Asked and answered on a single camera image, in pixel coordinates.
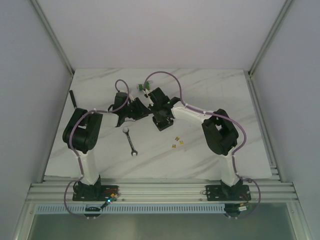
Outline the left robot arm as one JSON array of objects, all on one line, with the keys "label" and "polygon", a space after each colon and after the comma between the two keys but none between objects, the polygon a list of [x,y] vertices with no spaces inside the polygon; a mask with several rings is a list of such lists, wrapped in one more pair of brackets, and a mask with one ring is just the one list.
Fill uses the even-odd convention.
[{"label": "left robot arm", "polygon": [[66,125],[62,140],[75,156],[80,168],[80,182],[88,185],[84,195],[90,201],[97,201],[102,196],[102,188],[96,185],[100,175],[96,167],[93,148],[95,147],[102,126],[118,128],[126,119],[140,120],[151,114],[139,98],[133,98],[126,92],[117,92],[114,103],[107,110],[86,110],[76,106],[74,94],[70,91],[74,112]]}]

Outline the black fuse box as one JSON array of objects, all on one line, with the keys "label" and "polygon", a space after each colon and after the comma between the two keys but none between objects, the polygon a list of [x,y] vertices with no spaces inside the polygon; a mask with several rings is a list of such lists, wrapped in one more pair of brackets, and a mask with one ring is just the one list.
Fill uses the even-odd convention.
[{"label": "black fuse box", "polygon": [[170,118],[166,118],[164,120],[158,121],[155,116],[152,117],[152,121],[157,127],[157,129],[161,132],[174,124],[174,121]]}]

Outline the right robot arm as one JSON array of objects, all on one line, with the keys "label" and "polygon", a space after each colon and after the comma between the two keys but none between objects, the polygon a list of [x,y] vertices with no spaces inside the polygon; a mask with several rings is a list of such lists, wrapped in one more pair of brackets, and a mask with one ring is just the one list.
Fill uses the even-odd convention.
[{"label": "right robot arm", "polygon": [[149,109],[153,114],[152,120],[159,131],[163,131],[174,124],[174,120],[188,121],[201,126],[209,149],[219,156],[221,187],[223,197],[228,200],[234,199],[239,194],[232,150],[238,144],[239,133],[228,114],[219,109],[217,112],[207,112],[198,109],[183,101],[179,97],[169,98],[158,87],[152,91],[145,90],[145,97],[149,99]]}]

